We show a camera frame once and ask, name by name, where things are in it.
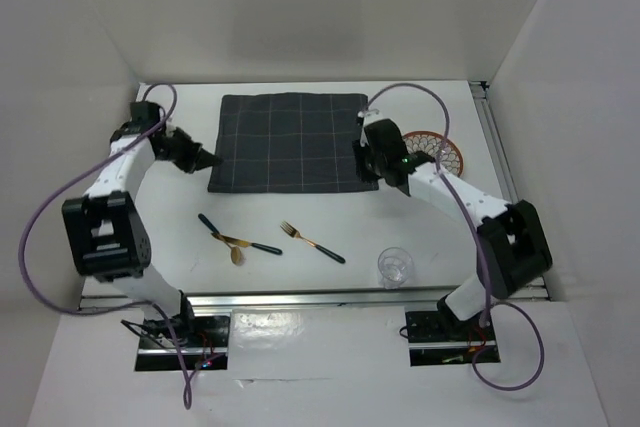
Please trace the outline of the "dark grey checked cloth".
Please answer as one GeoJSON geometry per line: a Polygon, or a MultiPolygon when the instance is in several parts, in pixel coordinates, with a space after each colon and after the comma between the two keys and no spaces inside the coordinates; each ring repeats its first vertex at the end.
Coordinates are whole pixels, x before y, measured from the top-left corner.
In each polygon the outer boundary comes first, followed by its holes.
{"type": "Polygon", "coordinates": [[[376,191],[356,173],[361,93],[225,95],[207,190],[219,194],[376,191]]]}

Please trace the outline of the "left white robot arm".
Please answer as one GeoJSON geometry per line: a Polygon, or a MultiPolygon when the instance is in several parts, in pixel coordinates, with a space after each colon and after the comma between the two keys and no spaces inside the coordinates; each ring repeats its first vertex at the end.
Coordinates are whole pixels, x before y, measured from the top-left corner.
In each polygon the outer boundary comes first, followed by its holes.
{"type": "Polygon", "coordinates": [[[61,211],[77,272],[110,284],[142,304],[147,331],[184,346],[196,337],[197,321],[187,296],[171,286],[152,264],[150,237],[136,208],[141,183],[156,161],[192,174],[223,160],[178,127],[161,120],[154,102],[130,104],[131,119],[110,138],[115,160],[79,198],[61,211]]]}

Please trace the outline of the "clear drinking glass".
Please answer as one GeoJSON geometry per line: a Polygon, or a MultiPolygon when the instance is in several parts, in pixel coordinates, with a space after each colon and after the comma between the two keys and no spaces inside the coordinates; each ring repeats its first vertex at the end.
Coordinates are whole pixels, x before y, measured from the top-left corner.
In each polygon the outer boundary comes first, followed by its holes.
{"type": "Polygon", "coordinates": [[[414,262],[402,248],[390,247],[382,251],[377,260],[380,285],[385,289],[397,289],[409,282],[414,275],[414,262]]]}

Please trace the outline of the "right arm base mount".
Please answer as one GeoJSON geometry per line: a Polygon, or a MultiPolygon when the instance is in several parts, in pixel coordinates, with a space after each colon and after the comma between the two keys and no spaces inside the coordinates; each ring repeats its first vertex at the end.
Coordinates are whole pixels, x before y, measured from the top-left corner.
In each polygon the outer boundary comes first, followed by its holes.
{"type": "Polygon", "coordinates": [[[496,334],[490,322],[480,323],[481,313],[462,323],[450,324],[431,303],[404,307],[404,323],[398,329],[408,347],[411,367],[458,366],[477,362],[501,362],[496,334]]]}

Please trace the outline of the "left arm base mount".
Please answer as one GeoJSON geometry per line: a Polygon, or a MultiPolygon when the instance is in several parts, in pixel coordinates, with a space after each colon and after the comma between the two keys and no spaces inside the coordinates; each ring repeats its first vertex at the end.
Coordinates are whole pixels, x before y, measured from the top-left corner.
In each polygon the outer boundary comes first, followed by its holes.
{"type": "MultiPolygon", "coordinates": [[[[168,372],[181,369],[175,346],[167,329],[153,331],[147,321],[135,323],[121,320],[121,325],[138,338],[134,370],[136,372],[168,372]]],[[[229,313],[198,316],[191,333],[176,330],[188,371],[226,370],[231,316],[229,313]]]]}

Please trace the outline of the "gold spoon green handle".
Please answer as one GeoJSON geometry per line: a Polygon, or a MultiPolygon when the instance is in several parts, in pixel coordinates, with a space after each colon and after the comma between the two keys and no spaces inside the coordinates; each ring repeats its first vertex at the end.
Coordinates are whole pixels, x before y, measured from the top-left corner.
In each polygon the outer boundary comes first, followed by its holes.
{"type": "Polygon", "coordinates": [[[230,249],[231,262],[236,266],[243,265],[245,261],[245,257],[242,251],[240,250],[240,247],[227,241],[219,232],[219,230],[214,226],[214,224],[203,213],[199,213],[197,217],[200,220],[200,222],[210,230],[211,235],[216,240],[222,242],[225,246],[227,246],[230,249]]]}

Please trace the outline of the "gold knife green handle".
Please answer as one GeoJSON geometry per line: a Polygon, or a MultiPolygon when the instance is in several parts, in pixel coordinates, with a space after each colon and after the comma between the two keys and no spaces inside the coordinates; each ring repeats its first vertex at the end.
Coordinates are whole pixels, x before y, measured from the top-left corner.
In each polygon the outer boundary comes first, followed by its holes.
{"type": "Polygon", "coordinates": [[[242,248],[254,248],[254,249],[267,252],[273,255],[278,255],[278,256],[281,256],[283,254],[283,250],[278,247],[260,244],[256,242],[250,242],[250,241],[241,240],[237,238],[232,238],[229,236],[224,236],[219,233],[212,233],[212,236],[218,240],[225,241],[234,246],[238,246],[242,248]]]}

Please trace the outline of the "gold fork green handle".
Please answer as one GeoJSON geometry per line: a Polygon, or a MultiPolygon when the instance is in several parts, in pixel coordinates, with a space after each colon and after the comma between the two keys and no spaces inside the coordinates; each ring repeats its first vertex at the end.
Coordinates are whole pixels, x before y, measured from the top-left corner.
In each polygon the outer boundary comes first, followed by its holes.
{"type": "Polygon", "coordinates": [[[296,229],[294,226],[292,226],[290,223],[283,221],[280,224],[281,229],[291,238],[294,239],[298,239],[301,240],[303,242],[305,242],[307,245],[311,246],[312,248],[314,248],[315,250],[321,252],[323,255],[329,257],[330,259],[332,259],[333,261],[340,263],[340,264],[345,264],[346,263],[346,259],[344,257],[342,257],[341,255],[329,250],[328,248],[304,237],[300,231],[298,229],[296,229]]]}

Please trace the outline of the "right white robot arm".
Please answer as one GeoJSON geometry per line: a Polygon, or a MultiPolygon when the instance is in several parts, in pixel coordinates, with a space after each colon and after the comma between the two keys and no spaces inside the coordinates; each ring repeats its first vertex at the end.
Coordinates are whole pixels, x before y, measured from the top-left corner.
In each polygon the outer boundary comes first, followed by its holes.
{"type": "Polygon", "coordinates": [[[409,152],[398,126],[378,113],[360,114],[358,125],[361,135],[353,142],[353,151],[361,180],[383,180],[470,228],[476,271],[438,301],[436,326],[441,335],[460,338],[473,317],[488,317],[486,307],[493,300],[511,297],[552,267],[533,204],[493,197],[438,165],[434,157],[409,152]]]}

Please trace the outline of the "floral plate orange rim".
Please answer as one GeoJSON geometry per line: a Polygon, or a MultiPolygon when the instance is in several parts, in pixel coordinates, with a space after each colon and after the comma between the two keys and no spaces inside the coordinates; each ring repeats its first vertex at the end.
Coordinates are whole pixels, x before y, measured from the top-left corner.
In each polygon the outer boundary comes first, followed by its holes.
{"type": "Polygon", "coordinates": [[[440,162],[449,172],[461,177],[464,171],[464,159],[459,148],[451,141],[443,142],[443,136],[432,131],[412,131],[402,135],[409,153],[424,152],[431,157],[440,155],[440,162]]]}

